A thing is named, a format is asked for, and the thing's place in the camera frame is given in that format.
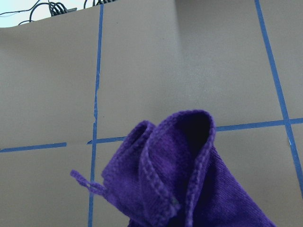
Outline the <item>purple cloth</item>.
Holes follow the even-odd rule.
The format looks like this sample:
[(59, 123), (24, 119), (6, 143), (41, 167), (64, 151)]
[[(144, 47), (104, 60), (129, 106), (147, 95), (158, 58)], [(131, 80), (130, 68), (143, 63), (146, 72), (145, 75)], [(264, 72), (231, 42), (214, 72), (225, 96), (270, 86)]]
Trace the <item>purple cloth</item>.
[(271, 227), (219, 156), (204, 110), (139, 123), (102, 172), (103, 183), (71, 176), (129, 218), (131, 227)]

